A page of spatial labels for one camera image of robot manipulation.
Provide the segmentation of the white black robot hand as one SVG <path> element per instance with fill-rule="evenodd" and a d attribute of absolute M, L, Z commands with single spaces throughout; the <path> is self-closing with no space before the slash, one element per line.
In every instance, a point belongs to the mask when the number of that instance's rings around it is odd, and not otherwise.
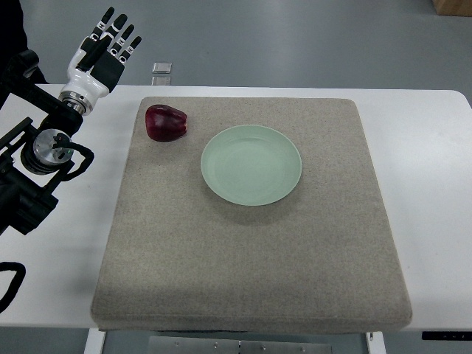
<path fill-rule="evenodd" d="M 106 10 L 69 62 L 68 83 L 59 99 L 82 115 L 90 114 L 97 101 L 115 89 L 142 40 L 139 36 L 130 40 L 134 25 L 127 24 L 125 14 L 112 18 L 114 12 L 113 7 Z"/>

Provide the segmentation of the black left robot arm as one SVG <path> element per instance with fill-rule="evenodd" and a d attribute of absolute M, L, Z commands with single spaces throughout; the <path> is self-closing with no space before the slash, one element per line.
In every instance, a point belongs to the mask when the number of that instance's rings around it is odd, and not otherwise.
<path fill-rule="evenodd" d="M 1 138 L 1 230 L 25 235 L 57 206 L 53 192 L 84 173 L 94 153 L 72 141 L 83 124 L 84 103 L 77 94 L 63 101 L 31 81 L 38 56 L 28 49 L 13 56 L 1 75 L 1 102 L 14 94 L 45 112 L 38 128 L 24 118 Z"/>

